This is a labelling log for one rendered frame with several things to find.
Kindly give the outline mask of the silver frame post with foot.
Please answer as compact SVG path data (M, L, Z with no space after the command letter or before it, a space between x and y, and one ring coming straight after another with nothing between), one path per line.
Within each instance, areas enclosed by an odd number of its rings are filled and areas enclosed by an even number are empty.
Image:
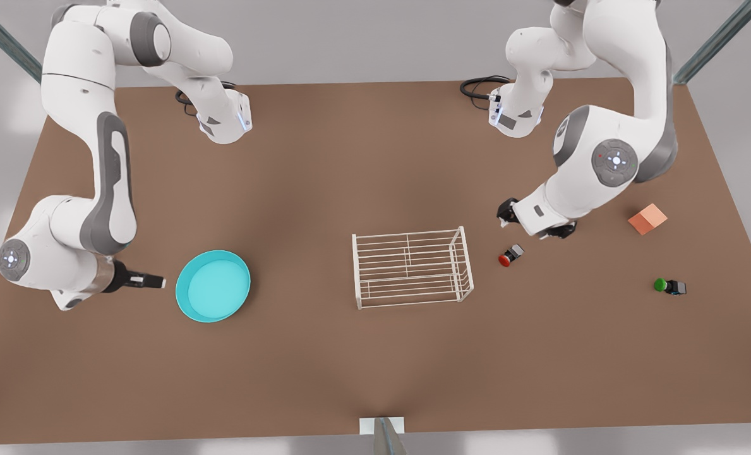
M407 455L399 438L405 432L404 417L360 418L359 433L373 436L373 455Z

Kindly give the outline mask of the orange cube block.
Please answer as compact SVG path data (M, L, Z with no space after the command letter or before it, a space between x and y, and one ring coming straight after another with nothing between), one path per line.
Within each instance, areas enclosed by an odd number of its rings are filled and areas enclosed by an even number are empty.
M647 205L647 207L644 207L643 210L630 217L627 221L638 233L640 233L640 235L646 235L663 224L667 219L668 217L656 206L656 204L651 203L650 205Z

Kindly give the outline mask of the teal round plate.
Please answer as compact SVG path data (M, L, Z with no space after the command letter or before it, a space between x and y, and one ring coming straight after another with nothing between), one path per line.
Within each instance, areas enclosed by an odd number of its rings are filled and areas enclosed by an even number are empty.
M212 250L193 257L176 280L179 309L191 320L220 322L238 311L250 293L251 276L235 253Z

